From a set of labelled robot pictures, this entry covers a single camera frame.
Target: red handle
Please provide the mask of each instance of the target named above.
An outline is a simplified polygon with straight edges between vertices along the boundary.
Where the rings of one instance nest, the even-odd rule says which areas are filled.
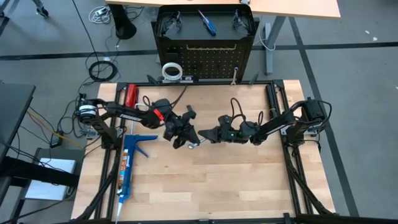
[[[138,97],[138,87],[135,84],[128,84],[127,86],[127,96],[126,96],[126,106],[134,108],[136,105]]]

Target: yellow wire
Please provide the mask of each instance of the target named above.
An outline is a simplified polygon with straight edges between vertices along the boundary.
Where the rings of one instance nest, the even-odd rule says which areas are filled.
[[[62,138],[62,139],[64,139],[64,140],[66,140],[66,141],[68,141],[68,142],[70,142],[70,143],[72,143],[72,144],[74,144],[75,146],[79,147],[80,149],[84,149],[83,146],[79,145],[79,144],[78,144],[77,142],[75,142],[74,140],[69,139],[69,138],[67,138],[67,137],[65,137],[65,136],[62,136],[62,135],[60,135],[60,134],[58,134],[58,133],[53,132],[50,128],[48,128],[48,127],[44,124],[44,122],[43,122],[40,118],[36,117],[36,115],[29,113],[29,111],[28,111],[27,113],[28,113],[29,115],[31,115],[33,118],[35,118],[38,122],[40,122],[40,123],[43,125],[43,127],[44,127],[45,129],[47,129],[48,131],[50,131],[52,134],[54,134],[54,135],[56,135],[56,136],[58,136],[58,137],[60,137],[60,138]]]

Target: black box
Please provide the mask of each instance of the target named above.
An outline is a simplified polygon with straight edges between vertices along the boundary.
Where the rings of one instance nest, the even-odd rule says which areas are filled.
[[[200,10],[212,23],[217,34],[206,29]],[[236,10],[249,27],[234,26]],[[170,16],[180,12],[182,26],[172,26],[164,35],[162,26]],[[175,62],[183,76],[199,78],[233,78],[240,82],[249,59],[257,27],[250,7],[244,4],[169,5],[159,8],[154,35],[162,66]]]

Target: gray floor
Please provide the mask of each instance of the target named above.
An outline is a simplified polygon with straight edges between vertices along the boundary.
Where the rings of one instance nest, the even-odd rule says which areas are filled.
[[[71,1],[43,1],[50,18],[35,14],[31,1],[22,0],[14,11],[6,10],[11,18],[0,36],[0,56],[91,52],[90,43]],[[345,44],[397,41],[398,2],[394,0],[338,1],[341,20],[296,18],[304,44]],[[112,24],[96,25],[88,22],[87,14],[103,0],[76,0],[96,50],[106,51],[105,39]],[[154,12],[145,10],[134,21],[138,33],[130,40],[122,40],[119,50],[154,50],[149,18]],[[272,22],[264,16],[263,22]],[[115,37],[108,41],[114,50]],[[286,20],[277,45],[295,45],[294,35]],[[363,217],[398,218],[398,77],[396,47],[373,49],[308,50],[307,54],[324,100],[333,105],[331,126]],[[144,82],[146,74],[158,76],[160,67],[156,55],[120,56],[119,81]],[[264,52],[252,51],[245,79],[264,73]],[[80,83],[87,78],[85,58],[0,61],[0,79],[6,83],[31,83],[37,89],[33,108],[56,124],[66,104],[74,99]],[[275,74],[260,79],[299,79],[306,96],[312,96],[302,59],[298,50],[275,52]],[[84,87],[88,96],[96,96],[98,85]],[[28,118],[22,125],[40,134]],[[19,130],[21,149],[34,153],[46,147],[41,140]],[[77,139],[80,144],[85,141]],[[73,149],[65,144],[61,149]],[[331,159],[326,136],[322,136],[322,159],[337,212],[347,215],[340,183]],[[0,208],[0,220],[7,220],[14,205],[18,188],[9,191]],[[52,202],[28,201],[22,213]],[[49,210],[21,219],[25,223],[56,223],[70,218],[72,202],[62,203]]]

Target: black metal frame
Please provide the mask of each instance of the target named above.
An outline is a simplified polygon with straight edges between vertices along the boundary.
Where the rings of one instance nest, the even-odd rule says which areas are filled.
[[[120,99],[120,93],[121,90],[127,87],[128,83],[118,83],[116,87],[116,96],[115,96],[115,101],[119,101]],[[215,82],[194,82],[194,83],[160,83],[159,86],[185,86],[185,85],[229,85],[230,82],[225,82],[225,81],[215,81]],[[237,85],[248,85],[249,82],[239,82]],[[138,87],[140,86],[157,86],[153,83],[135,83]],[[271,108],[275,108],[275,110],[270,110],[270,116],[271,118],[277,116],[280,114],[280,108],[279,105],[277,104],[277,93],[276,93],[276,88],[279,88],[279,92],[282,94],[282,102],[284,109],[287,110],[289,108],[288,102],[287,102],[287,97],[286,97],[286,92],[285,88],[283,85],[282,80],[273,80],[273,81],[258,81],[254,83],[254,85],[265,85],[265,94],[266,98],[268,100],[268,103]],[[312,211],[312,203],[310,201],[310,197],[314,199],[314,195],[312,194],[311,190],[307,187],[306,185],[306,180],[305,180],[305,174],[304,174],[304,169],[300,157],[300,152],[299,150],[295,150],[295,161],[297,165],[297,171],[292,172],[292,169],[289,168],[292,167],[292,161],[290,157],[290,152],[289,148],[287,145],[287,140],[286,138],[281,137],[281,143],[282,147],[284,150],[284,157],[285,157],[285,163],[286,163],[286,168],[287,168],[287,175],[289,177],[289,185],[290,185],[290,192],[292,195],[292,203],[294,206],[294,211],[295,211],[295,218],[290,218],[290,215],[288,213],[284,213],[283,217],[281,218],[248,218],[248,219],[224,219],[224,220],[167,220],[167,221],[119,221],[118,223],[120,224],[154,224],[154,223],[159,223],[159,224],[171,224],[171,223],[180,223],[180,224],[187,224],[187,223],[198,223],[198,224],[225,224],[225,223],[242,223],[242,224],[247,224],[247,223],[308,223],[308,224],[315,224],[315,223],[324,223],[324,224],[329,224],[329,223],[345,223],[345,224],[359,224],[359,223],[397,223],[398,220],[386,220],[386,219],[379,219],[379,218],[359,218],[359,217],[342,217],[337,214],[323,214],[323,215],[314,215]],[[120,157],[120,149],[116,150],[116,157]],[[103,164],[103,171],[105,170],[105,174],[107,174],[108,170],[108,164],[109,164],[110,156],[107,156],[104,160]],[[117,178],[113,180],[112,186],[111,186],[111,192],[114,192],[116,190],[116,181]],[[296,181],[298,182],[299,186],[303,189],[303,196],[305,200],[305,208],[307,211],[307,214],[301,212],[300,208],[300,203],[299,203],[299,196],[297,194],[297,188],[296,188]],[[106,218],[97,218],[95,220],[79,220],[75,223],[114,223],[111,221],[112,218],[112,212],[113,212],[113,206],[114,206],[114,198],[115,194],[110,194],[109,195],[109,201],[108,201],[108,209],[106,212]],[[96,208],[96,214],[101,214],[101,206]]]

